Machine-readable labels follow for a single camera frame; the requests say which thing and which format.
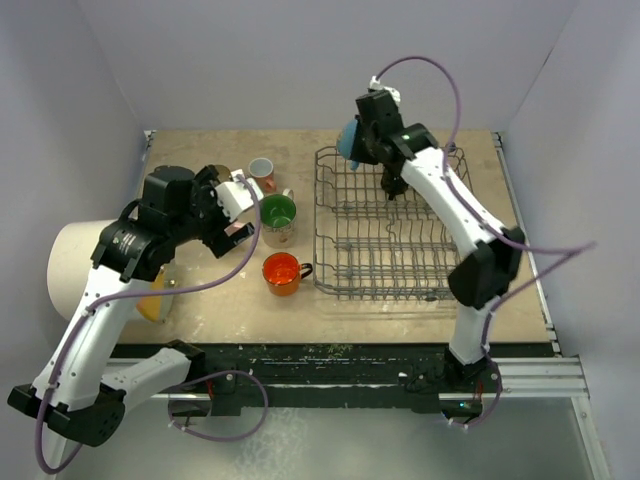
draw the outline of wall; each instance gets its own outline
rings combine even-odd
[[[465,127],[500,130],[577,2],[79,3],[145,128],[339,128],[372,75],[423,54],[459,81]],[[451,125],[439,72],[403,66],[388,81],[405,98],[406,120]]]
[[[65,224],[112,217],[144,145],[72,0],[0,3],[0,392],[39,373],[64,321],[46,290]],[[0,403],[3,478],[33,478],[34,421]]]
[[[563,352],[584,362],[618,479],[640,478],[638,85],[640,4],[583,0],[505,145],[531,242],[599,242],[544,286]]]

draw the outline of metal rack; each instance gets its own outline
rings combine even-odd
[[[464,152],[451,167],[471,189]],[[460,261],[444,224],[416,192],[387,200],[383,167],[349,168],[334,147],[315,155],[314,283],[348,298],[453,298],[447,276]]]

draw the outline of gray floor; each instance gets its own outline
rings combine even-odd
[[[217,434],[259,410],[207,418]],[[403,410],[274,409],[253,437],[213,444],[168,427],[166,401],[140,406],[105,445],[84,448],[61,479],[591,479],[571,402],[503,400],[468,432]]]

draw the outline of cable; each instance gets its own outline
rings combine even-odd
[[[36,435],[35,435],[36,460],[38,462],[38,466],[46,474],[55,475],[57,473],[60,473],[73,461],[75,456],[80,451],[80,448],[82,447],[82,444],[76,445],[73,451],[69,454],[69,457],[67,457],[67,459],[65,459],[58,467],[51,467],[47,463],[46,459],[44,458],[43,445],[42,445],[42,433],[44,431],[44,417],[47,411],[47,407],[50,404],[51,399],[53,397],[53,393],[56,390],[56,388],[58,388],[58,379],[60,377],[60,372],[62,372],[62,366],[64,365],[64,362],[66,361],[67,356],[69,355],[69,351],[71,350],[73,343],[78,338],[80,331],[84,327],[87,320],[91,317],[91,315],[95,314],[96,309],[104,303],[111,302],[114,300],[122,300],[125,298],[142,298],[142,297],[156,297],[156,296],[161,297],[165,295],[180,295],[185,293],[195,293],[195,292],[201,292],[203,290],[208,290],[209,288],[222,285],[227,280],[230,280],[231,278],[233,278],[235,275],[237,275],[240,272],[240,270],[242,270],[245,267],[245,265],[249,262],[249,259],[251,259],[251,256],[253,255],[253,253],[256,250],[256,247],[258,246],[258,237],[260,236],[260,225],[261,225],[260,200],[258,199],[256,192],[253,190],[249,182],[247,182],[247,180],[245,180],[245,178],[242,175],[238,175],[236,179],[239,180],[245,186],[245,188],[249,190],[249,193],[251,194],[251,199],[253,200],[253,206],[256,212],[256,225],[255,225],[255,232],[253,234],[253,238],[251,239],[251,245],[249,247],[249,250],[247,250],[247,253],[242,259],[242,261],[233,270],[231,270],[229,273],[227,273],[223,277],[217,280],[213,280],[212,282],[205,283],[203,285],[195,285],[191,287],[182,287],[182,288],[174,288],[174,289],[166,289],[166,290],[157,290],[157,291],[150,291],[150,292],[149,291],[122,292],[122,293],[116,293],[113,295],[106,295],[104,297],[100,297],[94,302],[92,302],[85,309],[85,312],[80,316],[80,318],[76,322],[73,329],[69,332],[67,339],[65,340],[65,342],[62,344],[62,347],[60,348],[60,353],[58,354],[58,358],[56,359],[53,365],[53,368],[51,369],[51,375],[49,376],[49,387],[45,390],[42,396],[42,401],[40,402],[40,407],[38,408],[38,415],[36,417]]]
[[[232,437],[216,437],[213,435],[207,435],[204,433],[196,432],[195,430],[191,430],[190,428],[187,428],[186,425],[181,425],[178,422],[176,422],[173,414],[171,413],[171,409],[168,408],[167,411],[169,413],[169,420],[171,420],[171,425],[173,425],[178,430],[184,433],[188,433],[189,435],[193,435],[194,437],[202,438],[203,440],[209,440],[210,442],[237,442],[238,440],[244,440],[245,438],[250,437],[251,435],[256,433],[260,429],[260,427],[262,427],[262,424],[267,418],[267,413],[269,413],[269,397],[267,396],[267,390],[264,388],[264,385],[262,385],[262,383],[260,383],[260,381],[258,381],[258,379],[253,375],[247,372],[243,372],[242,370],[224,370],[222,372],[216,372],[210,375],[205,375],[202,378],[198,378],[190,382],[182,383],[177,386],[189,387],[191,385],[195,385],[196,383],[204,382],[206,380],[213,380],[214,378],[218,378],[218,377],[226,377],[227,375],[241,375],[243,377],[248,378],[258,386],[258,388],[260,389],[260,393],[262,393],[262,399],[264,400],[262,415],[260,416],[260,420],[258,420],[258,423],[256,423],[256,425],[251,430],[245,433],[242,433],[240,435],[234,435]]]
[[[471,204],[469,204],[469,202],[467,202],[465,200],[465,198],[460,194],[460,192],[458,192],[458,190],[456,189],[456,187],[453,184],[453,182],[451,180],[451,177],[450,177],[450,170],[449,170],[450,169],[450,165],[449,165],[447,152],[449,152],[449,149],[451,148],[451,146],[453,145],[453,143],[455,141],[456,135],[458,134],[458,130],[460,129],[460,118],[462,117],[462,103],[460,101],[460,91],[458,90],[458,85],[456,84],[455,80],[453,79],[453,76],[449,73],[449,71],[446,68],[444,68],[444,66],[442,64],[440,64],[439,62],[437,62],[437,61],[435,61],[435,60],[433,60],[431,58],[425,57],[425,56],[422,56],[422,55],[411,55],[411,56],[399,58],[398,60],[395,60],[394,62],[391,62],[389,65],[384,67],[380,71],[380,73],[378,73],[378,75],[376,75],[376,80],[380,80],[382,75],[384,75],[387,71],[389,71],[394,66],[398,65],[399,63],[403,63],[403,62],[406,62],[406,61],[409,61],[409,60],[419,60],[419,61],[426,62],[426,63],[436,67],[438,70],[440,70],[444,74],[445,77],[447,77],[447,80],[449,81],[449,85],[451,86],[451,89],[453,90],[453,95],[455,97],[455,118],[454,118],[454,122],[453,122],[453,129],[451,130],[451,134],[449,135],[449,138],[447,140],[447,143],[445,144],[445,147],[442,149],[442,171],[444,173],[445,182],[446,182],[447,186],[449,187],[449,190],[451,191],[451,193],[454,195],[454,197],[456,197],[456,199],[462,204],[462,206],[464,206],[464,208],[467,210],[467,212],[469,212],[469,214],[471,214],[471,216],[473,218],[475,218],[476,221],[478,221],[483,228],[485,228],[489,233],[491,233],[493,236],[495,236],[497,239],[499,239],[505,245],[508,245],[508,246],[510,246],[512,248],[515,248],[517,250],[521,250],[521,251],[524,251],[524,252],[538,253],[538,254],[542,254],[542,255],[562,255],[562,258],[560,258],[556,262],[552,263],[549,267],[543,269],[541,272],[538,273],[537,276],[535,276],[532,279],[529,279],[528,281],[526,281],[525,283],[523,283],[522,285],[517,287],[515,290],[513,290],[511,292],[508,292],[507,294],[503,295],[489,309],[489,312],[487,313],[487,316],[485,317],[480,344],[481,344],[482,350],[484,352],[484,357],[486,358],[488,365],[496,372],[496,374],[498,376],[497,380],[496,380],[496,383],[497,383],[496,396],[494,397],[494,399],[491,402],[491,404],[487,407],[487,409],[485,410],[483,415],[481,415],[480,417],[476,418],[475,420],[473,420],[473,421],[471,421],[469,423],[460,424],[460,425],[463,425],[465,428],[468,428],[470,426],[480,424],[481,422],[483,422],[494,411],[495,407],[498,404],[498,400],[500,399],[500,395],[502,393],[502,375],[500,373],[500,369],[499,369],[498,365],[493,361],[493,359],[491,358],[491,355],[489,355],[489,346],[488,346],[489,326],[491,324],[491,319],[495,315],[495,312],[502,305],[504,305],[505,302],[507,302],[509,299],[513,298],[514,296],[516,296],[518,293],[522,292],[527,287],[533,285],[535,282],[537,282],[541,278],[547,276],[549,273],[554,271],[556,268],[560,267],[562,264],[564,264],[567,261],[571,260],[572,258],[580,255],[584,251],[595,247],[596,243],[595,242],[590,242],[590,243],[587,243],[587,244],[582,245],[580,247],[574,247],[574,248],[532,247],[530,245],[527,245],[527,244],[524,244],[524,243],[514,242],[513,240],[508,239],[507,237],[505,237],[502,234],[502,232],[499,232],[498,230],[494,229],[491,225],[489,225],[489,223],[482,217],[482,215],[477,210],[475,210],[473,208],[473,206]]]

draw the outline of green mug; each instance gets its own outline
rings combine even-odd
[[[282,194],[275,193],[260,202],[262,238],[273,248],[290,247],[295,241],[296,204],[293,190],[286,188]]]

